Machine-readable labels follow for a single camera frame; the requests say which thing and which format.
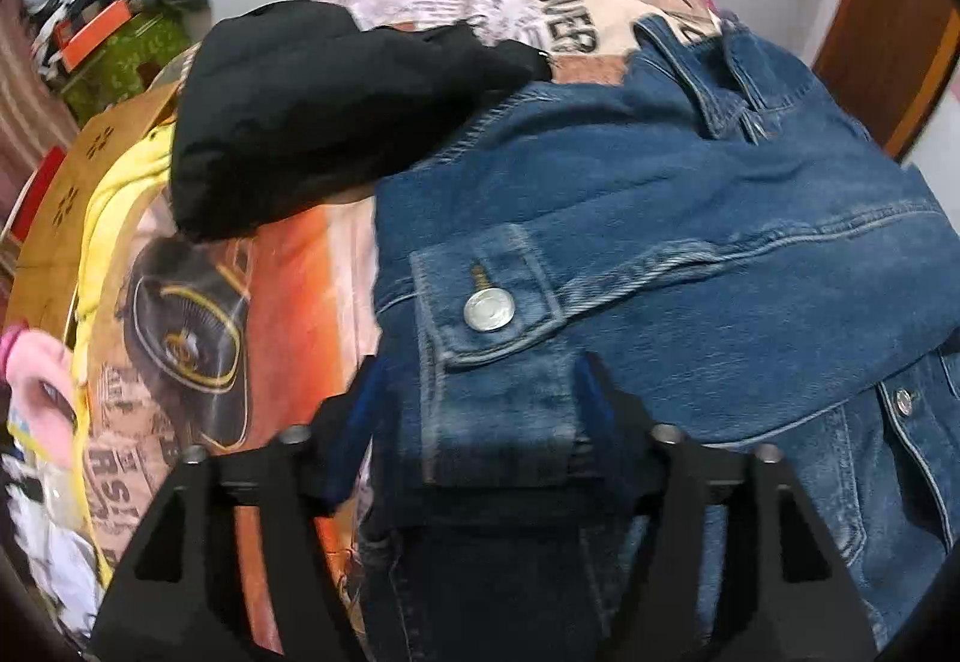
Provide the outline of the blue denim jacket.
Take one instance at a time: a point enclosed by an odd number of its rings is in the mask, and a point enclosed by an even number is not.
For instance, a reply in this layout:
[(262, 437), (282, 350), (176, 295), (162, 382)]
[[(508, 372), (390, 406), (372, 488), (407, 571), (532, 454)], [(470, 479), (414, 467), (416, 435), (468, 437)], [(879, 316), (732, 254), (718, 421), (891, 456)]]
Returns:
[(615, 86), (535, 84), (376, 188), (397, 401), (359, 526), (377, 660), (589, 660), (649, 531), (654, 422), (775, 446), (895, 636), (958, 540), (958, 236), (793, 55), (655, 17)]

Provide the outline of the newspaper print bed blanket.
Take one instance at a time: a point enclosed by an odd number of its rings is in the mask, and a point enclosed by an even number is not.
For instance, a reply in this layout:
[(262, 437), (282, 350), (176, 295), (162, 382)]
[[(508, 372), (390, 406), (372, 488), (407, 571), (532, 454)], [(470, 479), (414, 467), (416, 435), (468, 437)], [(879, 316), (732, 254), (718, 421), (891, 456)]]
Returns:
[[(562, 82), (613, 84), (647, 14), (682, 40), (715, 35), (711, 0), (319, 0), (361, 29), (465, 22), (547, 53)], [(89, 535), (110, 576), (185, 446), (233, 453), (308, 420), (373, 352), (373, 196), (339, 194), (252, 235), (187, 242), (169, 197), (172, 126), (106, 171), (78, 274), (76, 451)]]

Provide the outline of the pink plush toy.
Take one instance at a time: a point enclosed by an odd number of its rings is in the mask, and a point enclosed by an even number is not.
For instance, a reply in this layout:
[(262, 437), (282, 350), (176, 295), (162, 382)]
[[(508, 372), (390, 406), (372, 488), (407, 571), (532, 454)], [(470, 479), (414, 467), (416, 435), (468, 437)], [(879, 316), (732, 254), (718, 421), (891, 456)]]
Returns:
[(11, 391), (8, 431), (60, 469), (75, 462), (75, 386), (70, 350), (45, 330), (16, 323), (2, 332), (2, 380)]

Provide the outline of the cardboard box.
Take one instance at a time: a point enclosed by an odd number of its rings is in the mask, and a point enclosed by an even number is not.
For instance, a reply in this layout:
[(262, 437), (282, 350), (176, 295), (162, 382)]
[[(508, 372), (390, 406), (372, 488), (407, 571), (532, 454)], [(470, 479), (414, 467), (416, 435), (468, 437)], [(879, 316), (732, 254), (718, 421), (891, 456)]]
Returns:
[(5, 326), (26, 321), (67, 335), (89, 198), (117, 158), (171, 115), (177, 93), (167, 84), (130, 98), (91, 118), (76, 137), (21, 246)]

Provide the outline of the black garment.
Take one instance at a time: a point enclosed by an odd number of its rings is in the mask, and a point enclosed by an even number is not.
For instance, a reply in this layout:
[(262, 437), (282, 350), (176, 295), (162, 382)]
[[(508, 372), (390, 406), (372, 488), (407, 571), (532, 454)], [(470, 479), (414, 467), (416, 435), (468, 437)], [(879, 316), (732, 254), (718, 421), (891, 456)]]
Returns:
[(364, 30), (347, 9), (272, 2), (224, 19), (182, 84), (169, 191), (182, 235), (249, 235), (430, 157), (478, 113), (551, 79), (548, 56), (465, 20)]

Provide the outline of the green bag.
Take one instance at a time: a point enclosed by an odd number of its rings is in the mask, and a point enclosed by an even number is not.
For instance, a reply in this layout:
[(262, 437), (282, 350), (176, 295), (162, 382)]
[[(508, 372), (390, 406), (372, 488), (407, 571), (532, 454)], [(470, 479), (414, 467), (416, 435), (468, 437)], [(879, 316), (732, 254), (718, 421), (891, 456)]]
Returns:
[(181, 19), (168, 13), (133, 16), (70, 74), (60, 91), (76, 125), (143, 94), (161, 69), (189, 47)]

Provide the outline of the orange box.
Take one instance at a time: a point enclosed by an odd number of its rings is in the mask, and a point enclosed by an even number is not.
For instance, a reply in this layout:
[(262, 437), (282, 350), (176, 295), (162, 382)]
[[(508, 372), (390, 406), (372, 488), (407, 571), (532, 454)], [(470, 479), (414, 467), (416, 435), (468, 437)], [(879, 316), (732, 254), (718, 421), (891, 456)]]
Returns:
[(101, 47), (103, 43), (124, 27), (132, 19), (132, 13), (125, 0), (111, 2), (102, 13), (93, 17), (83, 29), (70, 38), (60, 47), (59, 53), (67, 73), (73, 73), (85, 59)]

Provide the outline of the brown wooden door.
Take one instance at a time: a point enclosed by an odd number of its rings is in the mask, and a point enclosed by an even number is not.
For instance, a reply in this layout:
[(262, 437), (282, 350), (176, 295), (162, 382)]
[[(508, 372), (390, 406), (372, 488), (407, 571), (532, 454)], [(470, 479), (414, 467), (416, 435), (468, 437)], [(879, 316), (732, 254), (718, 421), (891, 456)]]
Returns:
[(878, 147), (901, 160), (947, 90), (957, 61), (957, 2), (839, 0), (814, 73)]

